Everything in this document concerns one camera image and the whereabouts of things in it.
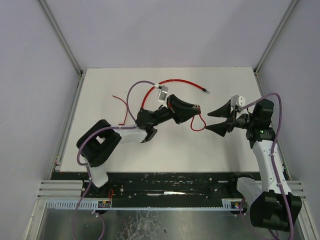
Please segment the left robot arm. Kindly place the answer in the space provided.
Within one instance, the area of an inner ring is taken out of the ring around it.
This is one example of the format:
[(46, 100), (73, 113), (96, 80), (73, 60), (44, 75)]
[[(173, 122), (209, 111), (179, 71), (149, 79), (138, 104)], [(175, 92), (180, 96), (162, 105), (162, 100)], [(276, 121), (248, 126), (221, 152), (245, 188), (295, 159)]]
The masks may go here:
[(77, 141), (77, 163), (86, 167), (89, 181), (101, 188), (109, 181), (105, 162), (119, 144), (147, 143), (158, 132), (156, 126), (169, 120), (179, 125), (200, 113), (198, 104), (187, 103), (171, 94), (166, 105), (155, 111), (141, 108), (134, 125), (112, 126), (101, 119)]

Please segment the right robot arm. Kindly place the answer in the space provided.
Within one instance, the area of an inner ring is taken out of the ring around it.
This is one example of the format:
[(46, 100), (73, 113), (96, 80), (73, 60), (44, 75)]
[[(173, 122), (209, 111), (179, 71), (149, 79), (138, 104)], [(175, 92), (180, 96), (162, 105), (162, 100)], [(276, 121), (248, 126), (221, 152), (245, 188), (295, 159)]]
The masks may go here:
[(235, 128), (245, 129), (259, 168), (261, 186), (247, 174), (234, 179), (236, 190), (246, 199), (250, 222), (254, 227), (289, 232), (293, 228), (302, 201), (294, 196), (283, 174), (275, 143), (276, 132), (271, 127), (274, 103), (262, 99), (255, 103), (252, 113), (243, 113), (245, 99), (233, 96), (225, 105), (208, 113), (210, 117), (225, 118), (206, 129), (224, 137)]

